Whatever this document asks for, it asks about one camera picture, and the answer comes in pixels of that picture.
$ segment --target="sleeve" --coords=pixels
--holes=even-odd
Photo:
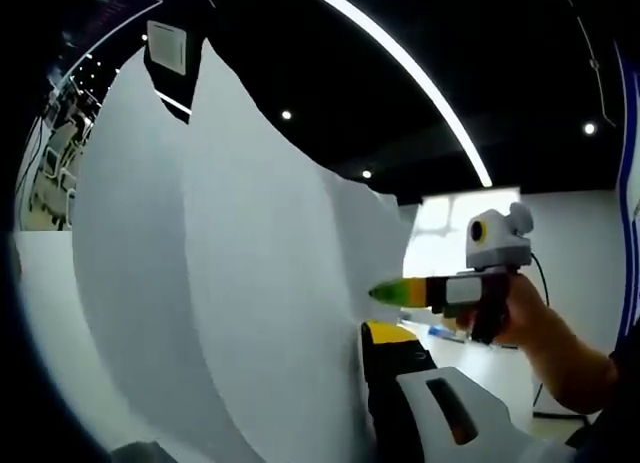
[[[631,367],[632,362],[640,356],[640,325],[633,326],[629,334],[617,345],[609,356],[618,367],[618,371],[625,373]]]

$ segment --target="human hand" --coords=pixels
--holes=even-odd
[[[540,329],[544,328],[544,320],[549,312],[531,280],[521,274],[510,277],[507,309],[509,317],[505,327],[493,341],[518,346],[527,345],[540,334]],[[471,328],[477,313],[478,310],[474,308],[458,316],[455,320],[458,329]]]

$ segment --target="ceiling light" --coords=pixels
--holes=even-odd
[[[454,113],[453,109],[445,100],[440,90],[431,81],[431,78],[424,72],[422,68],[415,62],[413,58],[402,48],[386,31],[384,31],[376,22],[374,22],[367,15],[362,13],[358,8],[353,6],[347,0],[324,0],[329,5],[333,6],[336,10],[340,11],[347,18],[353,21],[356,25],[366,31],[373,39],[375,39],[387,52],[395,58],[395,60],[402,65],[414,81],[422,88],[422,91],[426,93],[431,102],[438,109],[443,116],[449,128],[454,135],[458,138],[460,145],[467,154],[467,158],[471,161],[473,168],[476,170],[476,174],[484,187],[492,186],[489,173],[478,154],[478,150],[474,146],[471,138],[467,134],[462,122],[458,116]]]
[[[583,130],[587,135],[593,135],[596,132],[596,125],[593,123],[587,123],[584,125]]]
[[[176,100],[174,100],[173,98],[169,98],[167,95],[165,95],[164,93],[160,93],[158,90],[156,90],[156,95],[158,95],[160,97],[161,100],[166,101],[167,103],[169,103],[172,106],[175,106],[176,108],[178,108],[179,110],[184,111],[187,115],[191,114],[191,110],[189,108],[187,108],[184,105],[181,105],[180,103],[178,103]]]

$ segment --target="black ceiling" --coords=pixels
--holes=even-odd
[[[430,99],[325,2],[214,1],[216,9],[205,0],[165,0],[107,40],[94,51],[93,64],[102,62],[91,70],[96,95],[104,96],[115,68],[143,44],[146,20],[159,19],[186,27],[196,41],[208,37],[267,118],[321,165],[360,181],[370,170],[373,189],[403,202],[481,187]],[[349,1],[430,75],[494,186],[615,185],[624,114],[616,28],[605,21],[612,0]],[[189,106],[196,76],[167,93]],[[289,121],[280,116],[285,109]],[[589,121],[598,128],[592,136],[583,132]]]

